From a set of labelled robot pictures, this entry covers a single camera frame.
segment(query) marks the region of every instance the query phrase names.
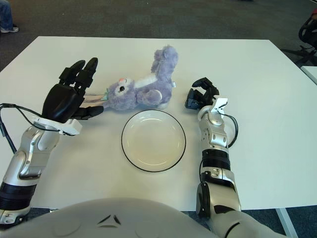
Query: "white plate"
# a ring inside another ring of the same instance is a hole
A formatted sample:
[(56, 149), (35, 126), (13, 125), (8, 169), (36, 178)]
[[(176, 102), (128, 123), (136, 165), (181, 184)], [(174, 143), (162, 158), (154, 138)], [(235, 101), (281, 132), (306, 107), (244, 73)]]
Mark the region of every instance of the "white plate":
[(182, 158), (186, 137), (170, 114), (148, 110), (135, 114), (125, 125), (122, 149), (128, 160), (148, 172), (168, 170)]

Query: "person's foot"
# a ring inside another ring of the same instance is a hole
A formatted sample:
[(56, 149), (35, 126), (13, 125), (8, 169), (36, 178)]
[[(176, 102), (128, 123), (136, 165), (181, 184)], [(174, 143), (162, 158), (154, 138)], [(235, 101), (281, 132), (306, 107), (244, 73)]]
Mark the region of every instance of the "person's foot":
[(13, 27), (11, 30), (5, 30), (2, 27), (0, 27), (0, 31), (1, 31), (1, 33), (9, 33), (9, 32), (15, 33), (15, 32), (19, 31), (19, 28), (15, 24), (13, 24)]

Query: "gray carpet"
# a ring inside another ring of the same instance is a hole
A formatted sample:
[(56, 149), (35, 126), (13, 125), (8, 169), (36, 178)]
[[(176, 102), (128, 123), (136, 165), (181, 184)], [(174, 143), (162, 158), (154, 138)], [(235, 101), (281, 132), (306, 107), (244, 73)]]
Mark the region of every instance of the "gray carpet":
[[(298, 30), (317, 7), (309, 0), (10, 2), (14, 22), (21, 30), (0, 35), (0, 70), (37, 36), (269, 39), (279, 48), (297, 50), (300, 44), (305, 46), (298, 39)], [(274, 231), (283, 233), (275, 210), (246, 212)], [(300, 238), (317, 237), (316, 206), (290, 208), (288, 212)], [(198, 220), (195, 214), (190, 212), (188, 215)]]

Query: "purple stuffed rabbit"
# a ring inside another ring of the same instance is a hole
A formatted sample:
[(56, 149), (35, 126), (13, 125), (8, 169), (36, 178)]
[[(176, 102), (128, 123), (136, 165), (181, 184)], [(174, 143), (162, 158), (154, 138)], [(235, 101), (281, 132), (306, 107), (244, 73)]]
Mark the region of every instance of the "purple stuffed rabbit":
[(150, 75), (136, 81), (121, 78), (107, 88), (104, 95), (85, 96), (82, 106), (103, 105), (104, 108), (127, 110), (144, 104), (163, 109), (172, 96), (172, 87), (175, 87), (171, 76), (177, 61), (178, 54), (175, 48), (165, 46), (155, 52)]

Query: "black chair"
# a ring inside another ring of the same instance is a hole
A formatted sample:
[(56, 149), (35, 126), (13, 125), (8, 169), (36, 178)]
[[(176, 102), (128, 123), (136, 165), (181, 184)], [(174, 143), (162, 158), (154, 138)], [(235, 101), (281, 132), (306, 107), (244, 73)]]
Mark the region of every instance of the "black chair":
[(311, 48), (313, 49), (310, 52), (306, 50), (308, 48), (304, 48), (303, 46), (300, 46), (302, 48), (300, 51), (286, 49), (281, 49), (281, 51), (302, 56), (300, 60), (295, 62), (297, 66), (302, 66), (307, 61), (310, 61), (313, 65), (317, 66), (317, 57), (315, 56), (317, 48), (317, 20), (312, 20), (310, 17), (299, 30), (298, 36), (301, 41), (312, 46)]

